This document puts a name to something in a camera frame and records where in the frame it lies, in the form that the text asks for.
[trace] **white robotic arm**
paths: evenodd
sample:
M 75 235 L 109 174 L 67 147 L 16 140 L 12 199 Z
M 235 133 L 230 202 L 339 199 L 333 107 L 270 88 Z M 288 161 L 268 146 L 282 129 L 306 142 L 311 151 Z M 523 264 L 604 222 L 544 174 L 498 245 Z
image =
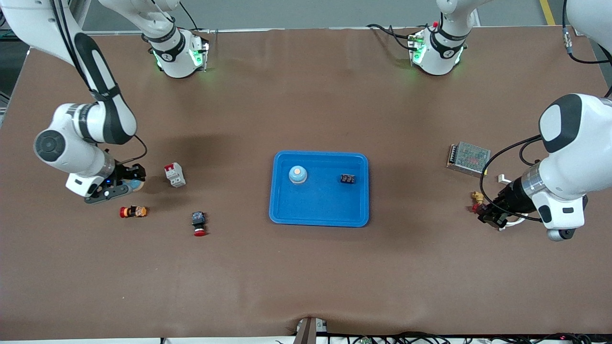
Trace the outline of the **white robotic arm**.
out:
M 610 58 L 612 1 L 568 0 L 567 17 Z M 548 157 L 476 212 L 480 221 L 503 228 L 510 214 L 537 211 L 548 237 L 563 241 L 584 225 L 587 193 L 612 187 L 612 100 L 565 95 L 542 113 L 539 129 Z
M 97 147 L 124 144 L 136 134 L 134 114 L 100 48 L 81 31 L 63 0 L 0 0 L 0 7 L 21 40 L 74 65 L 96 99 L 58 107 L 49 128 L 35 139 L 37 156 L 69 173 L 66 187 L 87 203 L 131 193 L 136 184 L 128 181 L 144 181 L 144 168 L 127 168 Z
M 432 75 L 450 72 L 474 27 L 473 11 L 492 0 L 437 0 L 440 22 L 409 36 L 410 60 Z
M 176 27 L 165 11 L 174 10 L 179 0 L 99 0 L 105 7 L 121 14 L 143 32 L 151 44 L 157 65 L 168 76 L 185 78 L 206 69 L 208 41 Z

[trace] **white wire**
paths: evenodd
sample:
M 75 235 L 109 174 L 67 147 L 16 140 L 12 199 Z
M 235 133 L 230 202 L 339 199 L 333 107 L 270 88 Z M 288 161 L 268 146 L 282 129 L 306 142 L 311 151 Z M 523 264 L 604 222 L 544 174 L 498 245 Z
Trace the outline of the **white wire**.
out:
M 521 223 L 521 222 L 523 222 L 523 221 L 525 221 L 525 219 L 524 219 L 524 218 L 522 218 L 522 217 L 520 217 L 518 220 L 516 220 L 516 221 L 514 221 L 514 222 L 508 222 L 508 223 L 506 223 L 505 227 L 504 227 L 504 228 L 501 228 L 501 229 L 502 229 L 502 230 L 504 230 L 504 229 L 506 229 L 506 228 L 508 228 L 508 227 L 516 226 L 517 224 L 519 224 L 519 223 Z

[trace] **blue tray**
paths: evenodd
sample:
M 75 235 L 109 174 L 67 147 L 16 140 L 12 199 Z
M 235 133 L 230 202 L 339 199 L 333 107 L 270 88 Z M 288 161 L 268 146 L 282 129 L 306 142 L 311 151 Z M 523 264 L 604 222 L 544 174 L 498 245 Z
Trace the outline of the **blue tray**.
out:
M 302 166 L 303 184 L 289 171 Z M 340 182 L 342 174 L 354 184 Z M 363 227 L 370 218 L 368 159 L 359 153 L 280 151 L 274 157 L 270 219 L 288 225 Z

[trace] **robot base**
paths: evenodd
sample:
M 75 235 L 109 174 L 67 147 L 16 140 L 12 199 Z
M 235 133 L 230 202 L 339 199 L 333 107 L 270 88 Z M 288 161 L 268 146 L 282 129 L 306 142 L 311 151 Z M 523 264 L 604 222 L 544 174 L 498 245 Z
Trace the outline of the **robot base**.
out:
M 431 45 L 426 43 L 430 42 L 430 39 L 431 31 L 427 28 L 409 36 L 408 46 L 416 49 L 416 51 L 410 51 L 410 62 L 431 75 L 447 74 L 459 63 L 463 47 L 455 56 L 444 59 Z
M 185 37 L 185 47 L 176 56 L 173 62 L 164 61 L 163 58 L 157 56 L 157 53 L 153 52 L 153 55 L 157 59 L 157 67 L 164 71 L 169 77 L 177 79 L 189 77 L 197 70 L 206 71 L 206 65 L 208 63 L 208 41 L 203 40 L 200 36 L 192 34 L 189 30 L 178 30 Z

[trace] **green indicator light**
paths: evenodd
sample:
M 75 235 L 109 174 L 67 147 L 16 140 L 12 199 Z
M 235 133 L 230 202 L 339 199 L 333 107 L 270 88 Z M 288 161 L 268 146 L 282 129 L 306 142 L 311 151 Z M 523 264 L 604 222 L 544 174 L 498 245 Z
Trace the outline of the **green indicator light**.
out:
M 202 65 L 202 54 L 199 53 L 197 50 L 193 51 L 191 49 L 189 49 L 189 52 L 191 53 L 193 64 L 196 66 L 201 66 Z
M 157 61 L 157 67 L 159 67 L 160 69 L 162 68 L 162 63 L 159 61 L 159 56 L 157 56 L 157 53 L 153 51 L 153 56 L 155 56 L 155 61 Z
M 414 52 L 414 63 L 421 63 L 423 61 L 423 56 L 427 52 L 427 46 L 425 44 L 421 44 L 421 46 Z
M 459 50 L 459 52 L 457 53 L 457 59 L 455 60 L 455 64 L 459 63 L 459 60 L 461 59 L 461 53 L 463 52 L 463 47 Z

